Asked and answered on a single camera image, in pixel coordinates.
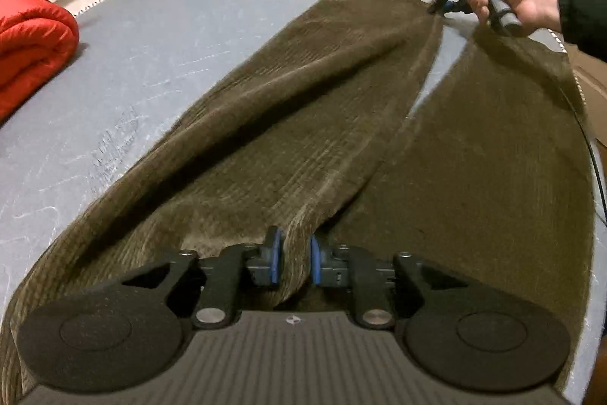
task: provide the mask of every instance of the red bag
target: red bag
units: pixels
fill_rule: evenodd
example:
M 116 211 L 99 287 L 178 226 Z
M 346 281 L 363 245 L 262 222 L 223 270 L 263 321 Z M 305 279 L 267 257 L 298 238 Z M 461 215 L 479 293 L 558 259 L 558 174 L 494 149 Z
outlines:
M 0 123 L 72 58 L 78 24 L 47 0 L 0 0 Z

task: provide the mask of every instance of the gray surface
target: gray surface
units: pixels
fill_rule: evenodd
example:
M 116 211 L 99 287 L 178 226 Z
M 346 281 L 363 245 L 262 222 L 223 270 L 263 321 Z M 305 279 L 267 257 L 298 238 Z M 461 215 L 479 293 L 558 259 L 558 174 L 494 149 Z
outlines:
M 83 398 L 39 386 L 22 405 Z M 552 388 L 467 394 L 430 378 L 394 336 L 345 313 L 245 312 L 226 329 L 199 331 L 177 363 L 144 385 L 89 395 L 87 405 L 564 405 Z
M 86 206 L 196 99 L 316 0 L 105 0 L 78 17 L 81 54 L 0 128 L 0 310 Z M 445 27 L 420 102 L 457 60 L 471 19 Z M 554 50 L 547 32 L 538 37 Z M 581 402 L 605 310 L 597 217 L 591 297 L 565 394 Z

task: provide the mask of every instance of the human hand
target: human hand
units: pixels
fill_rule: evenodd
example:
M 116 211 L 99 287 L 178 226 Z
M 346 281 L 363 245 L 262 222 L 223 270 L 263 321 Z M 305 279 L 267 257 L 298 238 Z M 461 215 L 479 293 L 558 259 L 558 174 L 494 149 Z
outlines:
M 484 25 L 489 19 L 489 0 L 467 0 Z M 521 24 L 521 36 L 532 34 L 538 28 L 561 31 L 558 0 L 503 0 L 517 15 Z

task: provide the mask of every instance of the brown corduroy pants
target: brown corduroy pants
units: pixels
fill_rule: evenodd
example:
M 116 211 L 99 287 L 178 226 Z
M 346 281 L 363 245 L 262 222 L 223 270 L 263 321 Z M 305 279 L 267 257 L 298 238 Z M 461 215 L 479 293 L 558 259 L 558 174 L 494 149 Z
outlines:
M 575 340 L 593 205 L 583 139 L 554 87 L 562 80 L 579 105 L 571 69 L 539 44 L 522 42 L 529 58 L 480 30 L 407 117 L 441 32 L 419 0 L 320 0 L 227 75 L 20 284 L 0 334 L 0 404 L 32 385 L 14 343 L 31 310 L 167 249 L 206 257 L 260 242 L 268 225 L 286 231 L 268 308 L 302 287 L 322 229 L 538 302 Z

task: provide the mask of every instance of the round black disc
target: round black disc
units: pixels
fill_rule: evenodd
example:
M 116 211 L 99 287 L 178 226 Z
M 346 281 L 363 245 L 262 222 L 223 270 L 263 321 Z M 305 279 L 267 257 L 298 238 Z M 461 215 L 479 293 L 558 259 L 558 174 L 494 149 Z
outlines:
M 552 314 L 483 288 L 433 293 L 407 323 L 404 343 L 437 378 L 492 393 L 545 383 L 569 354 L 569 334 Z
M 150 290 L 119 286 L 36 309 L 17 346 L 45 385 L 69 392 L 110 392 L 161 372 L 183 340 L 179 319 Z

